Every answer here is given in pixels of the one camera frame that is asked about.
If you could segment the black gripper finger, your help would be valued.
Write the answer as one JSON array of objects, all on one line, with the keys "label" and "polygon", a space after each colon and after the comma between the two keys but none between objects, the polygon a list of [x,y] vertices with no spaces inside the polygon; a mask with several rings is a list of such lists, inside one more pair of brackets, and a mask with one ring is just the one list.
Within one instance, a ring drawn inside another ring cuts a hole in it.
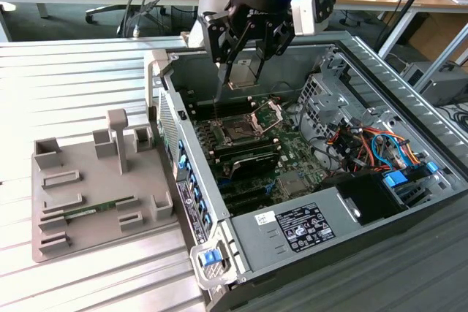
[{"label": "black gripper finger", "polygon": [[253,75],[258,81],[266,61],[273,56],[280,56],[295,37],[293,24],[282,21],[278,25],[267,21],[263,38],[256,41],[256,51],[253,59]]},{"label": "black gripper finger", "polygon": [[256,83],[253,72],[235,60],[252,39],[255,24],[247,20],[238,25],[231,20],[228,11],[204,12],[200,16],[205,50],[218,67],[218,78],[222,85],[231,89],[247,88]]}]

